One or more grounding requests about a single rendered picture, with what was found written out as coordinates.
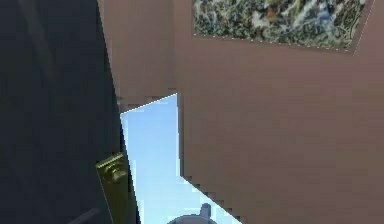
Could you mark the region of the olive green door latch plate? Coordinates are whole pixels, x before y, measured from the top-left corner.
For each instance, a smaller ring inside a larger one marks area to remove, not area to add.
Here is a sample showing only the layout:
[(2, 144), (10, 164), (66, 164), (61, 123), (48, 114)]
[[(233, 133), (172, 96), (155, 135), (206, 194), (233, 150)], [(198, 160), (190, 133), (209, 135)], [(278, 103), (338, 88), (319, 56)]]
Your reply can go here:
[(128, 220), (128, 169), (122, 152), (99, 161), (96, 170), (113, 224)]

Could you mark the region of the dark grey room door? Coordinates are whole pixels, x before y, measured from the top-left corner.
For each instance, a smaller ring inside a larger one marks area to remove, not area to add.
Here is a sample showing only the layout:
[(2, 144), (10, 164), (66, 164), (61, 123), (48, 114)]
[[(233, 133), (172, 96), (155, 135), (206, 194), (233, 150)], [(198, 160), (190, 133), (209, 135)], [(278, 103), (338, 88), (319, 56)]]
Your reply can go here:
[(96, 164), (122, 152), (97, 0), (0, 0), (0, 224), (113, 224)]

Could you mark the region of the speckled framed wall picture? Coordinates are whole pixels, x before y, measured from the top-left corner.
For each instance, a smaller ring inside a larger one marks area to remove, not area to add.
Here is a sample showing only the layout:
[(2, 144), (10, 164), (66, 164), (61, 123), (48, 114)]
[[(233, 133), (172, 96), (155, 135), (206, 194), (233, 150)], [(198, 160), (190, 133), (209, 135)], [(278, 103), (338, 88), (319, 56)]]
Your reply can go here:
[(192, 0), (195, 36), (348, 52), (376, 0)]

